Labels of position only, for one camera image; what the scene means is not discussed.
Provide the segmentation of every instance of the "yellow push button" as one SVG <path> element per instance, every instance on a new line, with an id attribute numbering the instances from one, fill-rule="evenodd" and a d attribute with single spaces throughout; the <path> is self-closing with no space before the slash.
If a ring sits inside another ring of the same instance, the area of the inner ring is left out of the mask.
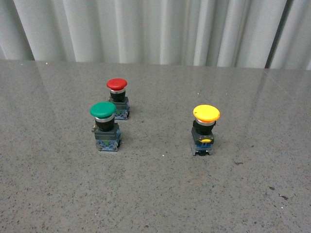
<path id="1" fill-rule="evenodd" d="M 193 110 L 193 115 L 204 123 L 213 122 L 220 118 L 219 110 L 211 105 L 196 106 Z"/>

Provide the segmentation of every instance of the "silver ring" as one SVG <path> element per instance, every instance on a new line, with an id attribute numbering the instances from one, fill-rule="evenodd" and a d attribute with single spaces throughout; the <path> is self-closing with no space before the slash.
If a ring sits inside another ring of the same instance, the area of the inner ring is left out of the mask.
<path id="1" fill-rule="evenodd" d="M 106 117 L 106 118 L 95 117 L 95 121 L 100 122 L 100 123 L 105 123 L 105 122 L 111 121 L 113 118 L 115 118 L 114 114 L 112 114 L 110 117 Z"/>
<path id="2" fill-rule="evenodd" d="M 209 123 L 205 123 L 205 122 L 200 121 L 198 118 L 196 118 L 195 121 L 196 121 L 199 125 L 203 125 L 203 126 L 211 126 L 211 125 L 214 125 L 214 124 L 215 124 L 215 121 L 209 122 Z"/>
<path id="3" fill-rule="evenodd" d="M 119 91 L 114 91 L 114 90 L 110 89 L 110 93 L 112 93 L 112 94 L 121 94 L 124 91 L 125 91 L 125 88 L 123 88 L 122 90 L 119 90 Z"/>

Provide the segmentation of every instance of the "curtain fold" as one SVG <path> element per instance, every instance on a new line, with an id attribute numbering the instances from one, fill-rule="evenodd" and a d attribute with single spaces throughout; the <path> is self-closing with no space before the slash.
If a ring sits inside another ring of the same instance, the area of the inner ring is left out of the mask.
<path id="1" fill-rule="evenodd" d="M 285 3 L 0 0 L 0 59 L 264 68 Z M 311 2 L 285 20 L 271 68 L 310 69 Z"/>

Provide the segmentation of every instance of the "countertop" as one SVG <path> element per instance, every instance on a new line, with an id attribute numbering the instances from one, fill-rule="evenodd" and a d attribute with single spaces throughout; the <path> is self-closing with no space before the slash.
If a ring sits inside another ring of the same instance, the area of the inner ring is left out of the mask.
<path id="1" fill-rule="evenodd" d="M 118 152 L 89 109 L 128 81 Z M 0 61 L 1 232 L 311 231 L 311 71 Z M 214 154 L 192 111 L 217 107 Z"/>

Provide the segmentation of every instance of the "green push button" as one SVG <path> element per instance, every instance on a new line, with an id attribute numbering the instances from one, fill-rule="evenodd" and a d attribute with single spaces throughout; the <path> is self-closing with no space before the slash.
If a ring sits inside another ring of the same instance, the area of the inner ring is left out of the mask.
<path id="1" fill-rule="evenodd" d="M 91 113 L 93 117 L 106 118 L 114 114 L 116 109 L 117 107 L 111 102 L 99 102 L 91 107 L 89 113 Z"/>

